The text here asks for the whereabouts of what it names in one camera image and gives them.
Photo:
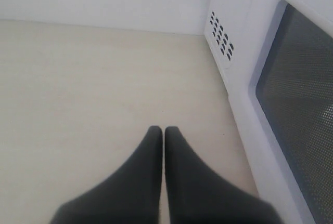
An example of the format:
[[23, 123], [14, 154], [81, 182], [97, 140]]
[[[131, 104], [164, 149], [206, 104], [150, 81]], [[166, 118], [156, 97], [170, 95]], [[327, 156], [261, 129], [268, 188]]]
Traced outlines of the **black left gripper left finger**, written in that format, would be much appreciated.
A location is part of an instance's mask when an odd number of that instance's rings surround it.
[[150, 126], [133, 154], [106, 180], [62, 204], [51, 223], [158, 223], [163, 132]]

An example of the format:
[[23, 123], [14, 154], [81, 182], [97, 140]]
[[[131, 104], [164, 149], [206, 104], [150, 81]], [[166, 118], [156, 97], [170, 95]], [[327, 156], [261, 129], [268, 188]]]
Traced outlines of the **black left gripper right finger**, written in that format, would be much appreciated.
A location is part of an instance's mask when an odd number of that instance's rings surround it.
[[213, 171], [176, 126], [164, 133], [165, 180], [171, 223], [282, 223], [271, 204]]

